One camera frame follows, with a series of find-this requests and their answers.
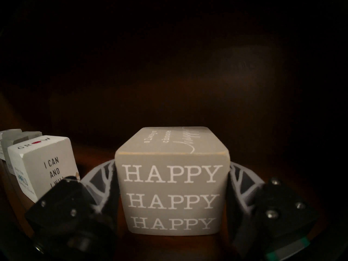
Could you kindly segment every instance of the dark background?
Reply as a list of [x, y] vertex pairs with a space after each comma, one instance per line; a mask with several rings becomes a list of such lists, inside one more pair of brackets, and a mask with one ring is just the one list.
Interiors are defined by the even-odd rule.
[[232, 161], [293, 166], [340, 207], [347, 2], [0, 0], [0, 126], [115, 150], [207, 126]]

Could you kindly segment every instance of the wooden block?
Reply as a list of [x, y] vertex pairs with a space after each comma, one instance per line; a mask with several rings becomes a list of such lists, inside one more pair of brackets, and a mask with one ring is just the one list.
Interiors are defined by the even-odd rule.
[[78, 175], [69, 138], [41, 136], [8, 147], [23, 193], [33, 202], [61, 179]]
[[[22, 132], [21, 129], [9, 129], [9, 130], [5, 130], [5, 131], [0, 131], [0, 140], [2, 140], [3, 138], [12, 137], [12, 136], [17, 135], [21, 132]], [[5, 161], [5, 156], [4, 156], [4, 153], [2, 151], [1, 142], [0, 142], [0, 159]]]
[[18, 133], [17, 135], [11, 136], [11, 137], [5, 137], [0, 141], [1, 147], [2, 147], [2, 152], [4, 154], [5, 157], [5, 161], [6, 161], [6, 165], [8, 168], [8, 171], [12, 174], [12, 175], [16, 175], [15, 171], [12, 167], [11, 164], [11, 159], [8, 156], [8, 151], [7, 148], [9, 146], [12, 146], [14, 144], [20, 143], [22, 141], [26, 141], [29, 139], [33, 139], [35, 137], [39, 137], [42, 136], [42, 133], [39, 131], [35, 131], [35, 132], [22, 132], [22, 133]]
[[230, 156], [208, 128], [142, 128], [117, 150], [115, 161], [131, 232], [219, 232]]

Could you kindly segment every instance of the small white block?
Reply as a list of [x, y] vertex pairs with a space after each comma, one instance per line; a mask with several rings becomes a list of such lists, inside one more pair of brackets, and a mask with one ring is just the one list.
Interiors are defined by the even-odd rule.
[[44, 135], [8, 147], [23, 193], [33, 202], [67, 176], [78, 174], [70, 139]]

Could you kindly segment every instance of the gray wooden block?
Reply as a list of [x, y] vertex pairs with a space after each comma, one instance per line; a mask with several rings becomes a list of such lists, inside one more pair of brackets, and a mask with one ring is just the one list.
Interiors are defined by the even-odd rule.
[[131, 232], [219, 232], [230, 156], [208, 128], [142, 128], [117, 150], [115, 163]]
[[[8, 130], [0, 131], [0, 140], [2, 140], [3, 138], [12, 137], [12, 136], [17, 135], [21, 132], [22, 132], [21, 129], [8, 129]], [[6, 161], [4, 153], [2, 151], [1, 142], [0, 142], [0, 159]]]
[[42, 136], [42, 133], [39, 131], [33, 131], [33, 132], [19, 132], [16, 135], [12, 135], [11, 137], [4, 137], [1, 141], [1, 147], [2, 147], [2, 151], [5, 157], [5, 161], [6, 161], [6, 165], [8, 167], [8, 171], [12, 174], [12, 175], [16, 175], [13, 166], [11, 164], [11, 159], [8, 155], [8, 147], [20, 143], [22, 141], [26, 141], [29, 139], [33, 139], [35, 137], [39, 137]]

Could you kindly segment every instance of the bolt head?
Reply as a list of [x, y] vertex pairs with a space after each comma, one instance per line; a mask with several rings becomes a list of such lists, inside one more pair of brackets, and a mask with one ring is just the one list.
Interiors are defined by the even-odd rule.
[[76, 211], [76, 209], [73, 208], [73, 209], [71, 210], [71, 212], [70, 212], [70, 215], [73, 216], [73, 217], [75, 217], [76, 214], [77, 214], [77, 211]]
[[275, 219], [278, 219], [279, 214], [275, 210], [269, 209], [268, 211], [266, 211], [266, 216], [268, 219], [275, 220]]
[[34, 247], [38, 252], [40, 252], [41, 254], [44, 254], [44, 251], [42, 250], [42, 248], [39, 245], [35, 245]]
[[297, 202], [295, 204], [295, 206], [296, 206], [297, 209], [305, 209], [306, 208], [306, 205], [303, 204], [302, 202]]
[[273, 185], [280, 185], [280, 181], [277, 180], [276, 178], [273, 178], [273, 179], [271, 180], [271, 182], [272, 182]]

